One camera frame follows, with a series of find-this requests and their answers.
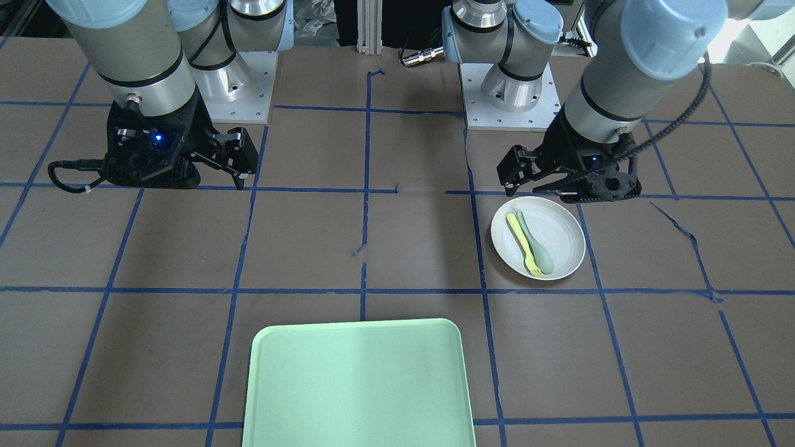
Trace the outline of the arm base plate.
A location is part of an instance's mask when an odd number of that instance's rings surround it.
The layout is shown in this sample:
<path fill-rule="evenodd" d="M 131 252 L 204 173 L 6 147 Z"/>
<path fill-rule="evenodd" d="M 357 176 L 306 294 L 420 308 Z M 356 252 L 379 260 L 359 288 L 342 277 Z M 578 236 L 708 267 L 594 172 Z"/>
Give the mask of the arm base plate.
<path fill-rule="evenodd" d="M 494 63 L 461 63 L 469 130 L 546 131 L 562 108 L 550 65 L 540 78 L 509 78 Z"/>
<path fill-rule="evenodd" d="M 267 124 L 279 53 L 238 53 L 215 70 L 191 69 L 211 120 L 217 124 Z"/>

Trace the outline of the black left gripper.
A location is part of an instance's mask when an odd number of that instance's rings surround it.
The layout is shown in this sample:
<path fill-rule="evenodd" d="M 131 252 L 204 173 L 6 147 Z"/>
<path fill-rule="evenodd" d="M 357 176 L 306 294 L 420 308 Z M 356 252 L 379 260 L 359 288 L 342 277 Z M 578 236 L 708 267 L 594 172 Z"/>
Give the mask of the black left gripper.
<path fill-rule="evenodd" d="M 499 182 L 506 195 L 513 196 L 523 184 L 540 182 L 559 174 L 559 180 L 534 187 L 535 194 L 580 194 L 588 176 L 598 176 L 619 165 L 622 172 L 633 160 L 637 164 L 636 143 L 627 128 L 610 132 L 616 142 L 600 143 L 580 135 L 563 113 L 557 114 L 542 144 L 529 150 L 525 145 L 512 145 L 497 164 Z"/>

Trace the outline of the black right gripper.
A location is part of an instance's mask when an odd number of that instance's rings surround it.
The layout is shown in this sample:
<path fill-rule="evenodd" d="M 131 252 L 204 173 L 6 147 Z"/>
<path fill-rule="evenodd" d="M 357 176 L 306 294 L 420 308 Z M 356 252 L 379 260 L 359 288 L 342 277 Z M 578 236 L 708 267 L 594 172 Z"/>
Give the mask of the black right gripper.
<path fill-rule="evenodd" d="M 244 189 L 245 181 L 258 167 L 258 151 L 243 127 L 219 133 L 211 122 L 201 93 L 195 90 L 188 102 L 177 110 L 160 115 L 144 116 L 143 101 L 129 94 L 123 104 L 113 102 L 107 126 L 131 124 L 133 127 L 154 128 L 160 125 L 184 125 L 188 128 L 189 142 L 185 155 L 196 165 L 202 163 L 211 169 L 221 170 L 231 176 L 236 190 Z"/>

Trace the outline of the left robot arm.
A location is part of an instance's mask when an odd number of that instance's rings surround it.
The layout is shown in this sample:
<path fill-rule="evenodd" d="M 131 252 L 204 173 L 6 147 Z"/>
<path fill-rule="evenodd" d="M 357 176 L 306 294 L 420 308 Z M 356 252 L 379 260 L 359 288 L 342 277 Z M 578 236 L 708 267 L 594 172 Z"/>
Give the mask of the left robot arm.
<path fill-rule="evenodd" d="M 712 65 L 704 63 L 699 91 L 673 122 L 644 143 L 634 127 L 679 79 L 707 58 L 727 19 L 769 20 L 792 1 L 585 1 L 584 20 L 597 47 L 542 144 L 514 145 L 497 165 L 513 196 L 523 184 L 565 203 L 621 201 L 639 196 L 638 153 L 684 124 L 706 96 Z M 454 1 L 441 14 L 445 58 L 489 63 L 483 93 L 495 107 L 519 112 L 535 104 L 554 45 L 564 34 L 559 10 L 546 1 Z"/>

